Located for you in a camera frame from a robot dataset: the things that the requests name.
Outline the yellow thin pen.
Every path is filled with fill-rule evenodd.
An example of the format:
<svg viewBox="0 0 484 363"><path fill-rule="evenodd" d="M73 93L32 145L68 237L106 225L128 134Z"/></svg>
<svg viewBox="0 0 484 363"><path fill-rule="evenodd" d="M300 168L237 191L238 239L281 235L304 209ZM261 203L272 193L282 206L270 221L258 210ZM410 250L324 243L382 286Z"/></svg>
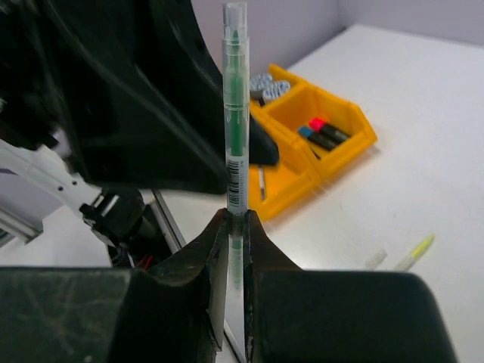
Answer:
<svg viewBox="0 0 484 363"><path fill-rule="evenodd" d="M402 261L400 261L393 271L409 271L411 267L428 251L435 240L435 235L431 234L422 240Z"/></svg>

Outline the blue black highlighter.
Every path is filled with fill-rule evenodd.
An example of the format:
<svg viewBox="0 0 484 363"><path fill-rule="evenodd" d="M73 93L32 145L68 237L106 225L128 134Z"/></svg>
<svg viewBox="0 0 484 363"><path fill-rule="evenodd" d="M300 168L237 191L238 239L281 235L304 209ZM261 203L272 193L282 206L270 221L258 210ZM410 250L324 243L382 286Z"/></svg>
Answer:
<svg viewBox="0 0 484 363"><path fill-rule="evenodd" d="M299 127L298 134L303 138L309 140L313 144L316 144L327 151L332 151L334 148L337 147L337 144L334 141L324 137L322 134L318 132L315 132L314 130L310 129L308 126Z"/></svg>

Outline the grey-blue round tin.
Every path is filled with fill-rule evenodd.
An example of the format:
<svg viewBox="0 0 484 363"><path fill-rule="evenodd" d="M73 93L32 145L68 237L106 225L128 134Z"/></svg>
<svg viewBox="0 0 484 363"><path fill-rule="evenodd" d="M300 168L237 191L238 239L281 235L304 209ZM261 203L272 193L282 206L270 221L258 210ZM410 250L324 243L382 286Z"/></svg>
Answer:
<svg viewBox="0 0 484 363"><path fill-rule="evenodd" d="M262 93L273 83L273 77L270 73L260 73L250 77L250 97L260 99Z"/></svg>

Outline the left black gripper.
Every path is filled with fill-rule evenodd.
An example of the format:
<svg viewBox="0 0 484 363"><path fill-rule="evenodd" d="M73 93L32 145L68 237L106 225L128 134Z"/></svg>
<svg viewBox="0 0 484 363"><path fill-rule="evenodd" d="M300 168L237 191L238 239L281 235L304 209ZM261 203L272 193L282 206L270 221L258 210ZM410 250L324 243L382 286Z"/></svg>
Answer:
<svg viewBox="0 0 484 363"><path fill-rule="evenodd" d="M224 194L222 75L191 3L2 1L1 140L72 151L93 185Z"/></svg>

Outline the blue round tin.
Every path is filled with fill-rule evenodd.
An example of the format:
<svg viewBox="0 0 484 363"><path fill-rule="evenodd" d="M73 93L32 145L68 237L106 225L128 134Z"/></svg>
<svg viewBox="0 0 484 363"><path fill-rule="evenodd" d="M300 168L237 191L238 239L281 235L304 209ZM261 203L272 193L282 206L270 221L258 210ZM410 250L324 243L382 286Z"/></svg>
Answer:
<svg viewBox="0 0 484 363"><path fill-rule="evenodd" d="M290 89L291 84L287 80L274 81L263 90L262 99L269 104L288 93Z"/></svg>

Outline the white pen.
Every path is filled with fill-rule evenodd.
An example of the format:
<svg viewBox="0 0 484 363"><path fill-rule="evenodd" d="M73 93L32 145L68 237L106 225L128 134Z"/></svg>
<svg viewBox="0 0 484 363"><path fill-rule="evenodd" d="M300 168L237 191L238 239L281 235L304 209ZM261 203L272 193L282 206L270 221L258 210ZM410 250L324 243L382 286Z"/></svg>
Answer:
<svg viewBox="0 0 484 363"><path fill-rule="evenodd" d="M230 286L244 286L244 215L248 210L249 169L249 36L246 40L223 39L222 81L225 120L225 159L229 174L227 210L229 228Z"/></svg>

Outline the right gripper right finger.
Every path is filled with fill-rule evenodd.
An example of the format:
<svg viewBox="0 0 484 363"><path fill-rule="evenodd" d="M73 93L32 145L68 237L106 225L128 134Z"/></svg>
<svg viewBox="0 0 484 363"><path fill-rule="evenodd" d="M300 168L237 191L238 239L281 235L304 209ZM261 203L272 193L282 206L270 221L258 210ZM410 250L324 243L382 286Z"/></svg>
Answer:
<svg viewBox="0 0 484 363"><path fill-rule="evenodd" d="M417 275L300 268L245 215L249 362L454 362L436 299Z"/></svg>

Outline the pink black highlighter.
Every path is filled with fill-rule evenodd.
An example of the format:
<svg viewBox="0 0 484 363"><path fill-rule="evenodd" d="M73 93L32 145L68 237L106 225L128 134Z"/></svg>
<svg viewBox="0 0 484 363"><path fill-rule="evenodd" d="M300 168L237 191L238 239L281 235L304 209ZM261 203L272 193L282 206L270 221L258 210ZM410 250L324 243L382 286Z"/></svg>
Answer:
<svg viewBox="0 0 484 363"><path fill-rule="evenodd" d="M341 144L350 139L350 135L320 118L311 119L309 121L309 126L311 129L329 138L336 144Z"/></svg>

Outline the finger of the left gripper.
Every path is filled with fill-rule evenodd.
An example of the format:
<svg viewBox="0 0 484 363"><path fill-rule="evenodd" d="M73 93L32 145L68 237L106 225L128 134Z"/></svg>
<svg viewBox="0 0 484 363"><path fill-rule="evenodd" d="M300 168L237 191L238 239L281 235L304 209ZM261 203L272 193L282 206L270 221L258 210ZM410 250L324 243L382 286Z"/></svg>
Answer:
<svg viewBox="0 0 484 363"><path fill-rule="evenodd" d="M171 85L171 102L188 113L188 121L219 154L225 147L222 74L209 54L190 1L152 1L151 14L161 59L163 85Z"/></svg>

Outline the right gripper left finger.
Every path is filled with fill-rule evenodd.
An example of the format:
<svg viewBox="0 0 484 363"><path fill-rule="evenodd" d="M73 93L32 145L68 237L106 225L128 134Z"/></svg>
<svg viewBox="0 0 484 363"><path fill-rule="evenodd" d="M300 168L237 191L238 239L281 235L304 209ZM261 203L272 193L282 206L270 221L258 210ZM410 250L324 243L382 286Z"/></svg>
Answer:
<svg viewBox="0 0 484 363"><path fill-rule="evenodd" d="M228 214L149 268L1 270L3 362L213 362L222 348Z"/></svg>

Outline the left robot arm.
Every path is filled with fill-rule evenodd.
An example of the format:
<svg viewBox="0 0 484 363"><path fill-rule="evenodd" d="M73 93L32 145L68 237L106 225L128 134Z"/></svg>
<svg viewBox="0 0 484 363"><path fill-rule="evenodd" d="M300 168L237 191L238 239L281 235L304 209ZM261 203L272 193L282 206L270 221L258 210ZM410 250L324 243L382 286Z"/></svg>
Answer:
<svg viewBox="0 0 484 363"><path fill-rule="evenodd" d="M222 74L189 1L3 1L1 165L116 266L169 255L143 189L224 194Z"/></svg>

